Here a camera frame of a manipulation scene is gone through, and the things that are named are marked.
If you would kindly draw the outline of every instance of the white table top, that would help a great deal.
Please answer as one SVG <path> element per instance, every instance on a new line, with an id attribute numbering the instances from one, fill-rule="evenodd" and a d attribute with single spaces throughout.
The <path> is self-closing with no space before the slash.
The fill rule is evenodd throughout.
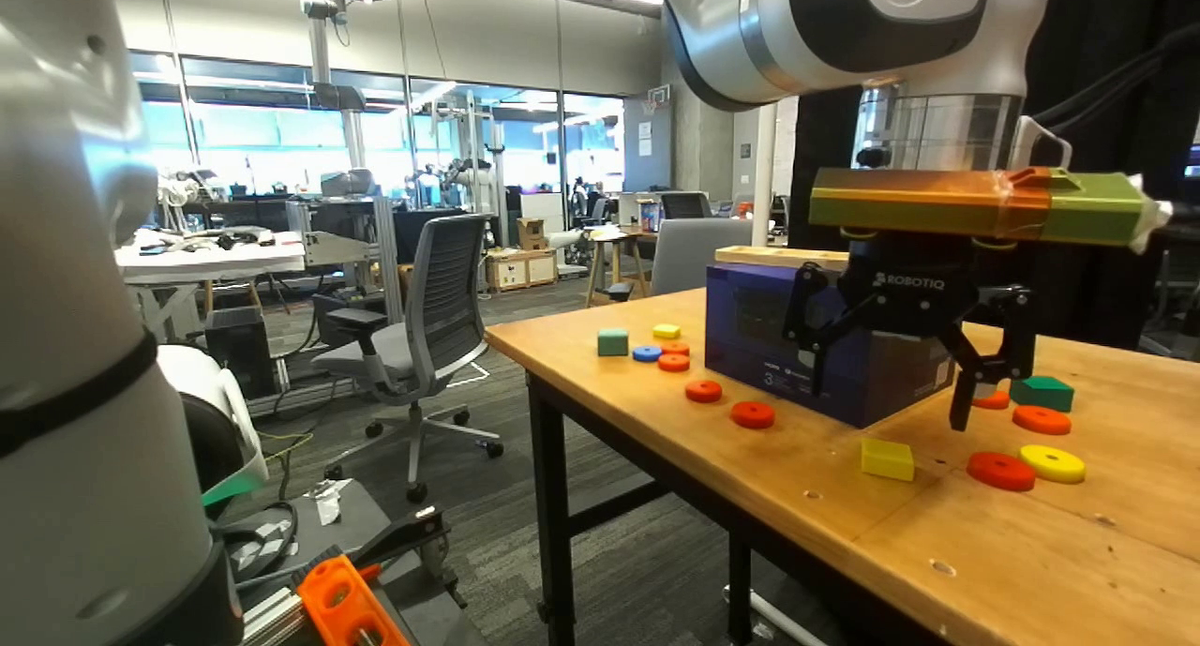
<path id="1" fill-rule="evenodd" d="M 128 285 L 235 281 L 283 271 L 302 271 L 304 245 L 299 234 L 275 234 L 275 245 L 240 245 L 233 250 L 199 250 L 142 255 L 137 245 L 114 251 L 121 277 Z"/>

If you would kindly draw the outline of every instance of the robotiq logo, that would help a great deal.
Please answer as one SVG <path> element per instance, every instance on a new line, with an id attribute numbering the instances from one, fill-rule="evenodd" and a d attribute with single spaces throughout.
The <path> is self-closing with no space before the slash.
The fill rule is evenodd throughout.
<path id="1" fill-rule="evenodd" d="M 895 276 L 884 273 L 875 274 L 875 285 L 899 285 L 904 287 L 919 287 L 924 289 L 943 291 L 946 281 L 937 279 L 920 279 L 917 276 Z"/>

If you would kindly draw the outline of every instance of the black curtain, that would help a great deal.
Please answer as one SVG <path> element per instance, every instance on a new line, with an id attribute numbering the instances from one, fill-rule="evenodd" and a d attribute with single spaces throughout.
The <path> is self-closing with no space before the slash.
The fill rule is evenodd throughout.
<path id="1" fill-rule="evenodd" d="M 1026 65 L 1026 113 L 1058 103 L 1168 32 L 1200 20 L 1200 0 L 1049 0 Z M 836 232 L 809 227 L 809 195 L 821 167 L 845 167 L 853 151 L 859 89 L 806 96 L 797 116 L 788 245 L 845 250 Z M 1200 113 L 1200 55 L 1174 59 L 1146 85 L 1072 130 L 1070 168 L 1144 175 L 1157 199 L 1183 198 L 1183 167 Z M 1046 162 L 1054 156 L 1034 158 Z M 1135 348 L 1163 244 L 1128 250 L 1031 244 L 1002 263 L 1000 276 L 1037 292 L 1038 331 Z"/>

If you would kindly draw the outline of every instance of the orange ring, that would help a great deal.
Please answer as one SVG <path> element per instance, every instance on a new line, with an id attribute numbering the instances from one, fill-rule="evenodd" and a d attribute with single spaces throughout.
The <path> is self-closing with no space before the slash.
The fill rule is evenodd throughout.
<path id="1" fill-rule="evenodd" d="M 730 411 L 730 417 L 744 429 L 762 430 L 775 424 L 775 411 L 762 402 L 738 402 Z"/>
<path id="2" fill-rule="evenodd" d="M 688 348 L 688 345 L 684 343 L 684 342 L 682 342 L 682 341 L 667 342 L 667 343 L 664 343 L 662 346 L 660 346 L 659 348 L 661 348 L 664 353 L 677 353 L 679 355 L 691 355 L 691 348 Z"/>
<path id="3" fill-rule="evenodd" d="M 668 372 L 686 372 L 691 365 L 691 358 L 678 353 L 664 353 L 659 358 L 659 369 Z"/>
<path id="4" fill-rule="evenodd" d="M 1008 409 L 1008 391 L 997 390 L 988 397 L 977 397 L 972 400 L 976 407 L 982 409 Z"/>
<path id="5" fill-rule="evenodd" d="M 1013 423 L 1042 435 L 1067 435 L 1070 432 L 1070 417 L 1036 405 L 1020 405 L 1013 409 Z"/>
<path id="6" fill-rule="evenodd" d="M 967 474 L 977 480 L 1007 491 L 1028 491 L 1038 474 L 1016 456 L 979 451 L 967 461 Z"/>
<path id="7" fill-rule="evenodd" d="M 694 381 L 683 389 L 692 402 L 716 402 L 721 399 L 721 384 L 714 381 Z"/>

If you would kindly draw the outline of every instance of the chair wheel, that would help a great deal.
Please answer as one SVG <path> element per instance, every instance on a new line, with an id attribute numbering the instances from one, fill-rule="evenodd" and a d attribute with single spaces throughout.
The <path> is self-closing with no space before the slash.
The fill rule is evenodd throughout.
<path id="1" fill-rule="evenodd" d="M 416 481 L 408 485 L 404 491 L 404 498 L 408 498 L 409 503 L 421 503 L 425 497 L 430 495 L 430 488 L 425 486 L 424 481 Z"/>

